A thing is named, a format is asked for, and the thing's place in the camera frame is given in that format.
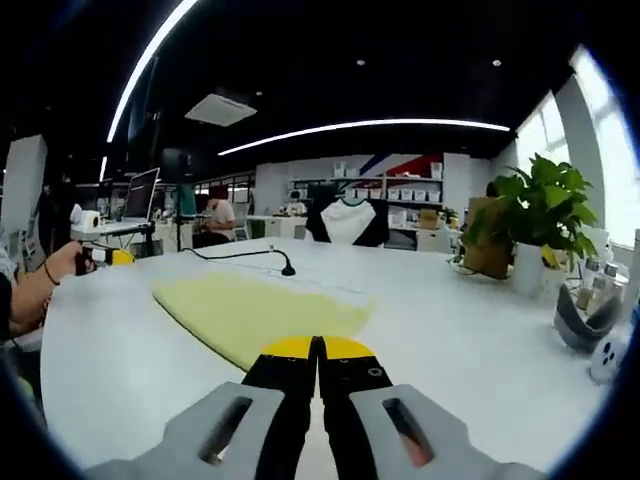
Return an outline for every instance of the bottle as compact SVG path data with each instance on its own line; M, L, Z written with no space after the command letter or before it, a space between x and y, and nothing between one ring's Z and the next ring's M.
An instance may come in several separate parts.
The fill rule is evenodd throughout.
M593 280L593 296L587 305L587 314L593 315L604 302L607 301L608 294L606 291L606 281L603 276L598 275Z
M591 288L593 286L593 280L600 270L600 262L597 258L587 258L584 264L584 274L582 276L582 286Z

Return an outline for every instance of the human arm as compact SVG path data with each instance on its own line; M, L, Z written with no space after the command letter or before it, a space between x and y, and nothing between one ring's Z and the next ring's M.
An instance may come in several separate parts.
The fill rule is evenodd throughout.
M42 320L43 306L51 296L56 283L65 275L75 274L76 255L80 253L80 244L70 242L53 253L38 270L24 276L13 286L9 325L12 335L27 333L38 326Z

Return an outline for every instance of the led light strip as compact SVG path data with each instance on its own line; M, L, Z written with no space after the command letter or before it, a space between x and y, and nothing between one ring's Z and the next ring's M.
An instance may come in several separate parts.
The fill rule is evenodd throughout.
M335 125L325 125L324 127L307 128L305 130L298 130L296 132L285 133L283 135L276 135L275 137L264 138L257 142L247 143L246 145L240 145L239 147L230 148L224 152L218 153L218 155L227 155L229 153L237 152L239 150L245 150L251 147L257 147L258 145L264 145L265 143L275 142L277 140L284 140L285 138L299 137L300 135L308 135L310 133L327 132L329 130L342 130L344 128L354 127L370 127L375 125L451 125L455 127L471 127L471 128L485 128L487 130L499 130L502 132L508 132L509 127L503 127L502 125L492 125L491 123L482 122L470 122L467 120L444 120L439 118L393 118L388 120L364 120L361 122L349 122L349 123L336 123Z
M144 52L142 52L142 56L138 60L136 64L136 68L133 69L133 73L131 77L129 77L129 81L127 85L124 87L124 91L122 92L122 96L120 97L120 102L118 103L118 108L116 108L116 113L113 115L113 120L111 121L111 128L109 129L109 135L107 136L107 143L111 143L113 141L113 137L116 135L116 130L118 129L118 124L122 118L122 114L124 113L124 109L127 107L127 103L129 103L129 99L131 98L131 94L133 93L133 89L136 87L138 80L142 76L144 69L147 68L147 65L153 58L153 55L156 53L164 39L171 33L174 27L182 20L182 18L193 8L193 6L198 3L198 0L183 0L180 5L178 5L171 15L167 17L162 26L158 29L156 34L145 48ZM107 167L107 157L102 159L102 166L100 167L100 181L104 176L104 171Z

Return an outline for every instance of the black cable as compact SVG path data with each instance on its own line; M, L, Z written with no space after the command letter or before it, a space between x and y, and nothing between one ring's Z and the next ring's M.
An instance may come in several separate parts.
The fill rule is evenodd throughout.
M260 251L257 251L257 252L234 253L233 255L222 255L222 256L219 256L219 257L207 257L205 255L202 255L202 254L196 252L192 248L183 248L181 251L182 252L184 252L184 251L191 252L196 257L202 258L203 260L225 260L227 258L251 257L253 255L264 255L264 254L267 254L267 253L279 253L280 255L282 255L284 257L284 259L286 261L286 264L285 264L285 266L284 266L284 268L282 269L282 272L281 272L282 275L284 275L285 277L291 277L291 276L296 274L295 269L291 265L291 260L289 260L289 257L287 256L287 254L284 253L282 250L277 250L277 249L260 250Z

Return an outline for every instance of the cardboard box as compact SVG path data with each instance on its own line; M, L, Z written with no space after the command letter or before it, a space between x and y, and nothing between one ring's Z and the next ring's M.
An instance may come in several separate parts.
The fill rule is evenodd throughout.
M420 228L436 230L438 228L438 212L435 210L420 210Z
M468 227L473 224L480 210L485 210L485 221L488 225L498 221L503 211L503 204L495 198L481 197L469 199ZM507 269L511 258L511 245L497 243L489 233L484 230L478 237L475 245L464 243L465 254L462 265L475 272L483 273L493 278L504 279L507 277Z

